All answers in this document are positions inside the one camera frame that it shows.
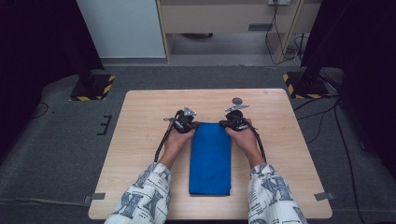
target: metal bracket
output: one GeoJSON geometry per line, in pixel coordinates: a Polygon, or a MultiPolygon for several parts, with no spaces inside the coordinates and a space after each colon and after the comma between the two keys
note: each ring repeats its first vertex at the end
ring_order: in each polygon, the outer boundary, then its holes
{"type": "Polygon", "coordinates": [[[197,115],[196,112],[189,109],[187,106],[184,106],[184,116],[195,116],[197,115]]]}
{"type": "Polygon", "coordinates": [[[321,193],[315,194],[314,196],[317,199],[317,201],[322,201],[325,199],[327,199],[327,200],[335,199],[335,195],[333,192],[330,192],[330,193],[321,192],[321,193]]]}
{"type": "Polygon", "coordinates": [[[105,193],[93,193],[92,196],[85,196],[84,203],[91,203],[92,200],[103,200],[105,198],[105,193]]]}
{"type": "Polygon", "coordinates": [[[249,105],[233,105],[232,107],[225,109],[225,111],[235,111],[246,107],[249,107],[249,105]]]}

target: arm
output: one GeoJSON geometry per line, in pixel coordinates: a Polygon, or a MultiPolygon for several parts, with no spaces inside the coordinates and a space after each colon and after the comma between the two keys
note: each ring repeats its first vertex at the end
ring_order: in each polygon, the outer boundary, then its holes
{"type": "Polygon", "coordinates": [[[226,128],[226,132],[244,151],[250,165],[249,223],[307,223],[285,179],[273,166],[266,164],[253,131],[235,132],[226,128]]]}
{"type": "Polygon", "coordinates": [[[171,200],[172,168],[178,152],[192,138],[189,133],[169,133],[159,162],[152,163],[121,196],[106,224],[164,223],[171,200]]]}

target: metal clip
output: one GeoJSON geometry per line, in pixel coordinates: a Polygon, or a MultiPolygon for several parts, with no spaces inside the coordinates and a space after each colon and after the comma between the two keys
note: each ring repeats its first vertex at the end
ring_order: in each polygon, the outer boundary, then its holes
{"type": "Polygon", "coordinates": [[[233,105],[232,107],[225,109],[225,111],[235,111],[246,107],[249,107],[249,105],[233,105]]]}
{"type": "Polygon", "coordinates": [[[171,122],[171,123],[172,123],[174,120],[175,120],[174,118],[170,118],[170,119],[164,118],[164,119],[163,119],[163,121],[169,121],[169,122],[171,122]]]}

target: hand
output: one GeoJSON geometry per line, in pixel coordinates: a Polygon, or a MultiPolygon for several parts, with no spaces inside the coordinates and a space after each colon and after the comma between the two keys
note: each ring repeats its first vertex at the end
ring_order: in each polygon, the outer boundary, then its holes
{"type": "Polygon", "coordinates": [[[175,129],[172,130],[165,143],[165,151],[174,151],[176,154],[184,147],[187,141],[189,141],[195,134],[195,130],[191,130],[188,133],[179,133],[175,129]]]}
{"type": "Polygon", "coordinates": [[[258,164],[265,163],[262,154],[259,151],[259,147],[257,146],[256,135],[249,128],[242,130],[240,132],[236,132],[231,128],[225,128],[225,131],[231,138],[235,141],[235,143],[244,151],[245,156],[247,157],[250,168],[258,164]]]}
{"type": "Polygon", "coordinates": [[[176,160],[178,153],[184,147],[186,142],[194,136],[194,134],[195,130],[191,130],[188,133],[179,133],[175,129],[172,130],[166,138],[164,143],[165,151],[158,162],[170,170],[176,160]]]}

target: gray carpet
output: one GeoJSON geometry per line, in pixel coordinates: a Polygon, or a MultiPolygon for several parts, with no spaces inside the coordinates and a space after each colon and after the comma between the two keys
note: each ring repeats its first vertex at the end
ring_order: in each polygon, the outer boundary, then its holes
{"type": "MultiPolygon", "coordinates": [[[[120,109],[129,90],[163,89],[286,89],[282,74],[295,67],[250,66],[136,66],[107,67],[116,76],[103,101],[69,101],[78,77],[48,85],[42,102],[0,167],[0,198],[38,198],[83,203],[94,193],[120,109]],[[104,116],[112,116],[106,135],[104,116]]],[[[308,100],[290,99],[292,106],[308,100]]],[[[296,111],[301,118],[333,106],[336,98],[317,100],[296,111]]],[[[396,220],[396,181],[372,152],[360,149],[358,136],[345,111],[337,107],[346,145],[351,156],[357,195],[366,223],[396,220]]],[[[333,192],[333,216],[310,223],[361,223],[352,190],[347,154],[334,113],[299,120],[323,187],[333,192]]],[[[103,223],[88,218],[88,207],[37,203],[0,203],[0,223],[103,223]]],[[[206,223],[247,223],[245,220],[206,223]]]]}

